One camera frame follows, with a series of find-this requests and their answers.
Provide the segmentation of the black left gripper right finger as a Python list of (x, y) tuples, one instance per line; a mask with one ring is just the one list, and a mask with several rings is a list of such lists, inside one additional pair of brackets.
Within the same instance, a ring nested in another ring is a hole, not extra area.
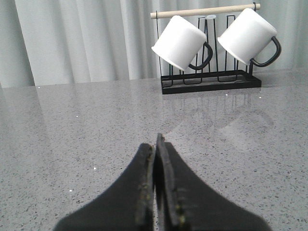
[(271, 230), (264, 219), (229, 201), (203, 182), (162, 134), (157, 136), (155, 164), (161, 230)]

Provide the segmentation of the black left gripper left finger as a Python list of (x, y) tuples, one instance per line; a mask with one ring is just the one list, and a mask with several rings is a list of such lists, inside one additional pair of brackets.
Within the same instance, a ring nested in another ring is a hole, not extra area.
[(95, 200), (61, 219), (56, 231), (151, 231), (154, 151), (142, 143), (120, 177)]

